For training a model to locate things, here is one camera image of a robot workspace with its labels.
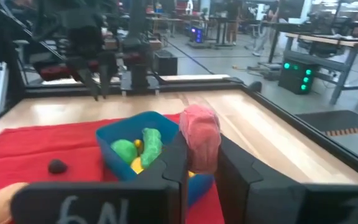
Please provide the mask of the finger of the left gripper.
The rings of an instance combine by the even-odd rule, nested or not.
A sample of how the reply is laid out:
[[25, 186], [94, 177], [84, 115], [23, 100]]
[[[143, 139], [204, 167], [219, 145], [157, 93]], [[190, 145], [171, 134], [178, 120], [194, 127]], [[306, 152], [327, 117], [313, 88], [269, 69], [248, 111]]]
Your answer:
[[94, 82], [92, 73], [88, 68], [79, 69], [78, 74], [81, 78], [81, 82], [89, 88], [91, 96], [98, 100], [98, 85]]
[[111, 81], [111, 78], [109, 77], [108, 65], [99, 65], [99, 80], [101, 85], [101, 95], [104, 99], [106, 99]]

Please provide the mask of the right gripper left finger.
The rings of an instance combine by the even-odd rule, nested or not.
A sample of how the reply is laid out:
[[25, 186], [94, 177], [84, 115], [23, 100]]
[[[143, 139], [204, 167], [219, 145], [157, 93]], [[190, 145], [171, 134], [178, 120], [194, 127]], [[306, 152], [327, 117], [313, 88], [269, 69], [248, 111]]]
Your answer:
[[133, 180], [37, 182], [11, 201], [15, 224], [183, 224], [186, 142], [181, 133]]

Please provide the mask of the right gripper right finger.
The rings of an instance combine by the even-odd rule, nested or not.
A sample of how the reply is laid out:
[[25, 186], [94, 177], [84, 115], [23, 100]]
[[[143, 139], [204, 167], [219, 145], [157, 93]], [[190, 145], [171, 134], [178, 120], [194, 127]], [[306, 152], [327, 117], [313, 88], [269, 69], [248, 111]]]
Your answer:
[[215, 181], [225, 224], [358, 224], [358, 185], [297, 182], [225, 136]]

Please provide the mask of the green toy cucumber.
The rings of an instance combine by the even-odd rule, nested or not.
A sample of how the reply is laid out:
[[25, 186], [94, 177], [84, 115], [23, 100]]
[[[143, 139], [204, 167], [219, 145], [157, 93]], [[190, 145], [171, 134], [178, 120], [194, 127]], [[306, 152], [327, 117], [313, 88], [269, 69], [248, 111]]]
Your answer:
[[144, 150], [140, 155], [141, 165], [144, 169], [160, 155], [162, 151], [161, 134], [158, 129], [144, 128], [142, 130]]

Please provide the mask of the green toy pear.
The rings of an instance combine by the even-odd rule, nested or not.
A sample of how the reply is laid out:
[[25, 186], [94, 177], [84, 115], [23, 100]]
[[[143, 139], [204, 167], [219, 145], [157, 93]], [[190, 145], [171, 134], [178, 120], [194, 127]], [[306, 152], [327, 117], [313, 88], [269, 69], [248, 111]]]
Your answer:
[[111, 149], [128, 165], [131, 165], [138, 155], [135, 144], [126, 139], [114, 141]]

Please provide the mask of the pink textured toy fruit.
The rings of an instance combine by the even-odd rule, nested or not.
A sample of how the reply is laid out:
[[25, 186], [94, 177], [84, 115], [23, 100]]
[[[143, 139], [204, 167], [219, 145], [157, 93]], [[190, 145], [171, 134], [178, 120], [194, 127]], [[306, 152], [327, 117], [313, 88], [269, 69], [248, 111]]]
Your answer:
[[214, 173], [221, 144], [215, 111], [202, 105], [190, 105], [180, 113], [179, 129], [188, 146], [188, 170], [196, 174]]

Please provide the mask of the plain black box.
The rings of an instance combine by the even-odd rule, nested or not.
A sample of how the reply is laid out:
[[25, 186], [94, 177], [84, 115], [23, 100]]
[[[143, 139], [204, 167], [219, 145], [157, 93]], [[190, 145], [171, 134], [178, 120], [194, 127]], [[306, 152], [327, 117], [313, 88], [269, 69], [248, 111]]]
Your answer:
[[177, 75], [178, 58], [167, 50], [155, 51], [152, 68], [160, 76]]

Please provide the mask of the black toy blackberry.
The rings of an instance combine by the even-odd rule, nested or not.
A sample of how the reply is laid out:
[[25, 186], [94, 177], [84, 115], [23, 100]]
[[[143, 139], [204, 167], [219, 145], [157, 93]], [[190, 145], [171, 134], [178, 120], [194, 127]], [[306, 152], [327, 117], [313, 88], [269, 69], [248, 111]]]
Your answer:
[[68, 166], [60, 159], [52, 159], [48, 164], [48, 171], [51, 174], [62, 174], [66, 172]]

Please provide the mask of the red cloth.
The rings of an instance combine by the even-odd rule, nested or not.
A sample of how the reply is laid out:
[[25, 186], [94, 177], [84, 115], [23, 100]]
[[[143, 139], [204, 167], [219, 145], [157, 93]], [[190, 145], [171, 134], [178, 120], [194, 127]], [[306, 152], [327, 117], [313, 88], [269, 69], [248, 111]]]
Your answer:
[[[111, 119], [5, 129], [0, 134], [0, 189], [18, 182], [115, 182], [104, 165], [96, 130]], [[51, 174], [48, 164], [60, 159], [68, 169]]]

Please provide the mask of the blue lit box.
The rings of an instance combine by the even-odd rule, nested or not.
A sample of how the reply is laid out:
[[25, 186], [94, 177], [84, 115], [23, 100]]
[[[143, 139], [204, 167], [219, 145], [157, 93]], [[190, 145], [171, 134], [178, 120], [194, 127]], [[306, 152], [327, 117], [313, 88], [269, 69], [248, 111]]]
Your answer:
[[204, 42], [203, 28], [200, 26], [193, 26], [191, 29], [190, 41], [197, 44], [202, 44]]

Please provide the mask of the black orange-striped floor mat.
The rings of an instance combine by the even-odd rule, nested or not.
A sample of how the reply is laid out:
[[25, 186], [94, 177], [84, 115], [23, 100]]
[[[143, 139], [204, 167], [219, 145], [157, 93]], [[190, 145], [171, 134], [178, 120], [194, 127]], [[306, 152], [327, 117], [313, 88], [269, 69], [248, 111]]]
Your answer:
[[302, 121], [327, 136], [358, 134], [358, 114], [349, 110], [297, 114]]

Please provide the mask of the black box green lights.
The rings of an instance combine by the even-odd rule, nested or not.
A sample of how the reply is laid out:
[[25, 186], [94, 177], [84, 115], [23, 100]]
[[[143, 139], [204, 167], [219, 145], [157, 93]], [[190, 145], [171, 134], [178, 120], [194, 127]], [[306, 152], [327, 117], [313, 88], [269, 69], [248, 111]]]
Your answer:
[[284, 58], [278, 85], [296, 95], [310, 93], [317, 65], [314, 63]]

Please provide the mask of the person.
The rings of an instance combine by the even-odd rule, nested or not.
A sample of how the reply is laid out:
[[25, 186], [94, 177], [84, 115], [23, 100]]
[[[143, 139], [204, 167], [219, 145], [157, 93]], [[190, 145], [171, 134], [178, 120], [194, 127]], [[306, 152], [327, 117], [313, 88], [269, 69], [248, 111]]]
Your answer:
[[240, 11], [240, 0], [228, 0], [226, 4], [226, 17], [228, 20], [226, 40], [232, 45], [236, 45], [237, 42], [237, 20], [239, 18]]
[[[268, 11], [265, 16], [266, 22], [276, 22], [277, 21], [277, 10], [279, 6], [279, 0], [274, 0], [274, 2], [270, 3], [268, 7]], [[259, 41], [255, 46], [255, 49], [252, 55], [259, 57], [264, 49], [264, 45], [269, 40], [271, 27], [269, 25], [262, 24], [262, 34], [259, 37]]]

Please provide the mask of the wooden top workbench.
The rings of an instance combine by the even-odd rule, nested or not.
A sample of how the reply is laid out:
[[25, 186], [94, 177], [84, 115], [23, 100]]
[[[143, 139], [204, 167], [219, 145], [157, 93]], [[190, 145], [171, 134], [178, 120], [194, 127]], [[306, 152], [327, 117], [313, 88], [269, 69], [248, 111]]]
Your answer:
[[[309, 32], [302, 32], [300, 31], [302, 25], [300, 24], [271, 22], [270, 25], [276, 28], [278, 31], [286, 33], [286, 37], [288, 38], [288, 40], [283, 53], [285, 59], [309, 62], [319, 67], [332, 69], [341, 73], [337, 80], [332, 80], [328, 75], [325, 74], [321, 74], [318, 72], [314, 73], [314, 76], [316, 78], [335, 85], [330, 100], [331, 104], [335, 104], [337, 102], [342, 91], [358, 90], [358, 85], [346, 85], [347, 78], [350, 74], [351, 68], [358, 54], [358, 38], [347, 38], [339, 36], [335, 37], [333, 35], [327, 34], [312, 34]], [[312, 43], [310, 52], [308, 54], [303, 54], [293, 51], [291, 47], [295, 39], [310, 41]], [[316, 44], [331, 44], [335, 47], [348, 47], [349, 54], [344, 62], [336, 62], [333, 60], [317, 57], [313, 55]]]

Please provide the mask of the black aluminium table frame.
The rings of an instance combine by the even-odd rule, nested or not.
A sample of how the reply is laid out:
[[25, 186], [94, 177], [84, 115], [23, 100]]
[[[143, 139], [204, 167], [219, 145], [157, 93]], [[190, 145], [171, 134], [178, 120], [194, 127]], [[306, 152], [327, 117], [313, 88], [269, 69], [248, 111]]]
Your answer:
[[173, 78], [156, 91], [111, 87], [95, 101], [79, 84], [16, 90], [6, 128], [125, 118], [143, 111], [173, 114], [199, 103], [213, 108], [223, 133], [262, 162], [300, 182], [358, 184], [358, 156], [287, 113], [236, 78]]

